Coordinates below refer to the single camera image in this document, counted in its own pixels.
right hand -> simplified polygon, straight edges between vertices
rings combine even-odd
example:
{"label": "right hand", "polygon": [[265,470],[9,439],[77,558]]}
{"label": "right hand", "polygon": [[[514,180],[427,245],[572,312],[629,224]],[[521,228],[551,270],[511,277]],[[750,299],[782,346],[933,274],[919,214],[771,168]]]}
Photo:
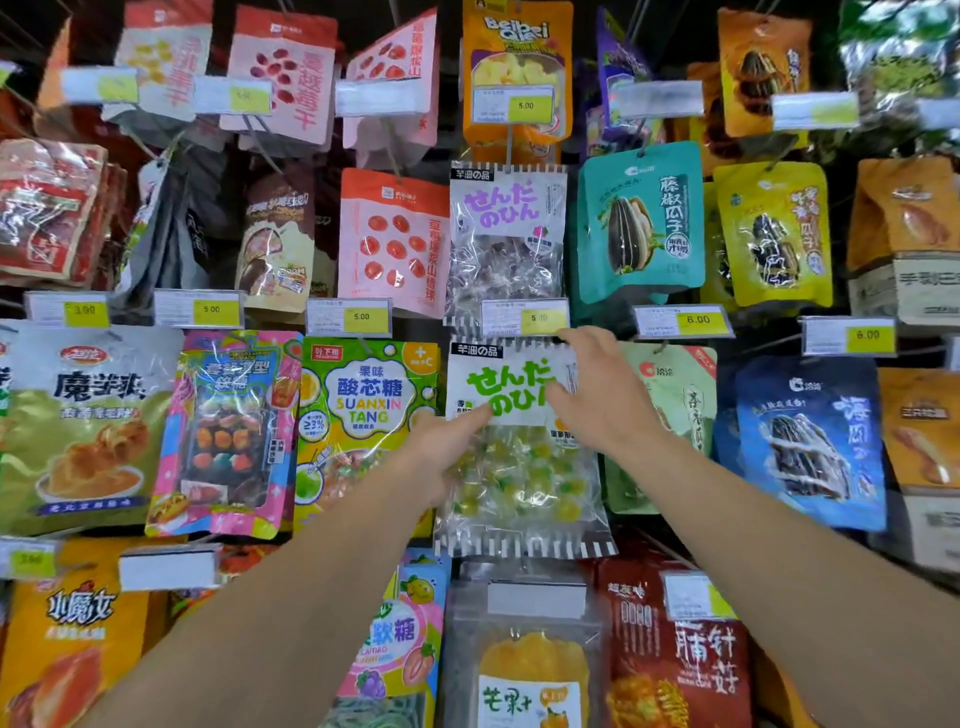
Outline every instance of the right hand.
{"label": "right hand", "polygon": [[650,393],[604,328],[557,332],[577,354],[577,394],[547,382],[546,399],[577,442],[613,459],[636,448],[638,438],[667,434]]}

pastry snack bag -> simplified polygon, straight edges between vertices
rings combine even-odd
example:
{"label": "pastry snack bag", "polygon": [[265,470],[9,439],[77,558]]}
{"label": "pastry snack bag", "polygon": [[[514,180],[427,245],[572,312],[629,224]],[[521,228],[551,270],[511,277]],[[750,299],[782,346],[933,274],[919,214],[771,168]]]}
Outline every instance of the pastry snack bag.
{"label": "pastry snack bag", "polygon": [[0,533],[143,523],[182,342],[167,327],[20,330]]}
{"label": "pastry snack bag", "polygon": [[818,164],[782,161],[718,167],[723,221],[736,304],[833,305],[827,178]]}
{"label": "pastry snack bag", "polygon": [[294,457],[301,350],[293,331],[187,334],[148,536],[274,538]]}
{"label": "pastry snack bag", "polygon": [[344,170],[337,295],[393,299],[395,311],[439,319],[450,270],[445,186]]}
{"label": "pastry snack bag", "polygon": [[321,728],[433,728],[448,583],[447,567],[404,557]]}
{"label": "pastry snack bag", "polygon": [[736,374],[745,477],[831,528],[882,531],[876,364],[758,356]]}
{"label": "pastry snack bag", "polygon": [[[436,344],[385,339],[303,341],[295,529],[333,507],[434,411]],[[415,536],[429,537],[432,514]]]}
{"label": "pastry snack bag", "polygon": [[464,0],[464,139],[503,143],[506,124],[480,124],[488,91],[503,85],[552,85],[553,120],[514,126],[514,138],[556,144],[573,128],[573,3],[486,3]]}
{"label": "pastry snack bag", "polygon": [[457,340],[447,363],[446,418],[489,402],[491,423],[454,468],[434,542],[449,555],[593,558],[615,553],[597,456],[546,403],[544,384],[576,382],[566,345]]}
{"label": "pastry snack bag", "polygon": [[770,133],[774,94],[810,90],[812,24],[726,8],[717,22],[727,134]]}
{"label": "pastry snack bag", "polygon": [[900,489],[960,488],[960,375],[939,369],[879,369],[883,442]]}
{"label": "pastry snack bag", "polygon": [[564,294],[566,168],[452,162],[446,321],[480,335],[485,299]]}
{"label": "pastry snack bag", "polygon": [[121,592],[117,563],[144,539],[69,539],[57,579],[17,582],[0,673],[0,725],[72,726],[166,627],[165,592]]}
{"label": "pastry snack bag", "polygon": [[[709,347],[620,342],[650,392],[660,423],[709,456],[717,415],[717,353]],[[605,459],[607,504],[614,513],[658,513],[656,506],[611,459]]]}

price tag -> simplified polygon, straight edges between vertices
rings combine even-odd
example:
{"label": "price tag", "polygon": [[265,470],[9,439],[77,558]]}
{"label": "price tag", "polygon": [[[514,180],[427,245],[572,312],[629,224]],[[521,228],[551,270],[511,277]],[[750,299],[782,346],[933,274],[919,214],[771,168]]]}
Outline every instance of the price tag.
{"label": "price tag", "polygon": [[892,318],[804,316],[806,356],[896,356],[897,324]]}
{"label": "price tag", "polygon": [[736,335],[719,305],[637,305],[634,315],[641,339],[733,339]]}
{"label": "price tag", "polygon": [[488,338],[552,336],[569,328],[570,304],[567,299],[483,301],[481,319]]}
{"label": "price tag", "polygon": [[394,308],[390,299],[307,299],[306,331],[313,336],[390,338]]}

yellow snack bag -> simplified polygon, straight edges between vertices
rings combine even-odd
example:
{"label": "yellow snack bag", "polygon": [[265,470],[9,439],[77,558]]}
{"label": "yellow snack bag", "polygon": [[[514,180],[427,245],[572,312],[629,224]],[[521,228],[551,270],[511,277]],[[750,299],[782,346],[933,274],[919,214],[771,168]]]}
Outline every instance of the yellow snack bag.
{"label": "yellow snack bag", "polygon": [[827,178],[808,162],[718,167],[717,203],[737,305],[833,305]]}
{"label": "yellow snack bag", "polygon": [[514,137],[549,145],[570,136],[573,124],[573,3],[464,0],[464,139],[470,146],[501,142],[506,124],[478,124],[497,111],[484,87],[552,85],[549,124],[517,124]]}

pink snack bag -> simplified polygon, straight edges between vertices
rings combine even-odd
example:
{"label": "pink snack bag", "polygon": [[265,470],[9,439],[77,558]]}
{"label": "pink snack bag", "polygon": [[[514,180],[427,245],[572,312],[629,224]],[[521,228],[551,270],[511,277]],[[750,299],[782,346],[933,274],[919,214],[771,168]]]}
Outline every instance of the pink snack bag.
{"label": "pink snack bag", "polygon": [[[262,117],[269,130],[318,146],[333,125],[333,57],[337,21],[321,15],[237,6],[227,75],[269,79],[274,112]],[[248,116],[258,132],[263,126]],[[223,115],[220,128],[245,132],[243,116]]]}
{"label": "pink snack bag", "polygon": [[448,188],[353,168],[344,170],[341,185],[338,297],[389,298],[400,315],[442,318]]}

